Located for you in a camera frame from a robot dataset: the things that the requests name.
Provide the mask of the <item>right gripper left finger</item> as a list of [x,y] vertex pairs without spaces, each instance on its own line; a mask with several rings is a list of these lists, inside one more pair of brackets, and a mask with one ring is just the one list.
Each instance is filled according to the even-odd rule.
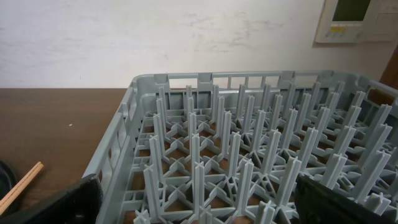
[[102,201],[99,177],[90,174],[25,210],[1,218],[1,224],[95,223]]

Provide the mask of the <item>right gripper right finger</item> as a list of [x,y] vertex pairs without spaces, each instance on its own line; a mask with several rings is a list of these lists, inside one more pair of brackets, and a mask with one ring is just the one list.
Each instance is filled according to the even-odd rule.
[[391,223],[306,175],[297,177],[294,204],[299,222],[304,224]]

